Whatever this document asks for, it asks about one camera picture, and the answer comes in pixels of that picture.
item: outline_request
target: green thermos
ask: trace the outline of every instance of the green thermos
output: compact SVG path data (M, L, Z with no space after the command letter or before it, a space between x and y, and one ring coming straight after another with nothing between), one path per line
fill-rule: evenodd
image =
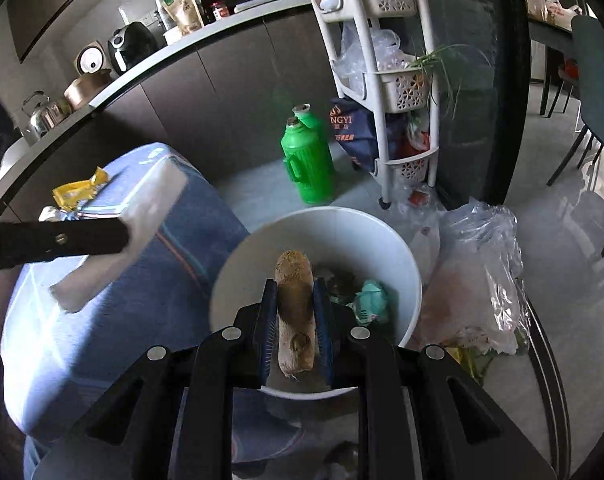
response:
M326 128L319 117L317 117L311 111L311 105L297 105L293 108L293 113L295 116L302 121L304 126L314 130L317 133L317 136L320 137L324 145L324 156L326 157L326 162L331 169L331 174L335 174L335 167L333 166L333 158L331 156L331 150L329 149L329 142L326 136Z
M326 161L322 139L297 117L287 120L282 137L284 165L307 204L327 202L333 197L333 178Z

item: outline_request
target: navy blue bag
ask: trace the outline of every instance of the navy blue bag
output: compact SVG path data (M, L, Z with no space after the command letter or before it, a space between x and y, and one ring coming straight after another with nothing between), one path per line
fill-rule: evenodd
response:
M374 171L379 150L373 112L350 98L333 98L331 102L333 107L330 122L335 140L358 166L367 171ZM386 138L390 160L402 157L407 125L407 114L386 114Z

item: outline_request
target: bottle cap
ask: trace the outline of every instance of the bottle cap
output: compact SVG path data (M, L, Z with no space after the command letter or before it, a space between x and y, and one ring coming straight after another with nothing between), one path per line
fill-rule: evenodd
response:
M297 105L296 107L293 108L293 113L294 114L298 114L300 112L307 112L310 109L311 109L311 105L310 104Z

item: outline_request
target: electrical outlet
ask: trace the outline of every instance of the electrical outlet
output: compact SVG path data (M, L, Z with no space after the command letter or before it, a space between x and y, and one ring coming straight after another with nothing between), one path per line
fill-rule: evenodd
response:
M149 13L145 14L144 16L138 18L136 21L144 23L145 27L150 27L151 25L153 25L157 21L157 18L155 16L155 11L152 10L151 12L149 12Z

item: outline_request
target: dining table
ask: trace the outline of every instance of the dining table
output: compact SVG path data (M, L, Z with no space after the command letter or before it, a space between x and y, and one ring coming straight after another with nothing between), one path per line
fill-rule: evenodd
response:
M577 59L575 46L573 44L573 34L566 28L553 25L552 23L543 22L529 14L528 16L528 32L531 40L537 41L552 48L557 52L561 52L565 58ZM542 90L542 102L540 104L540 115L546 112L546 104L548 102L548 92L550 89L550 80L553 75L556 75L557 67L549 62L549 52L546 50L546 74L544 75L544 88Z

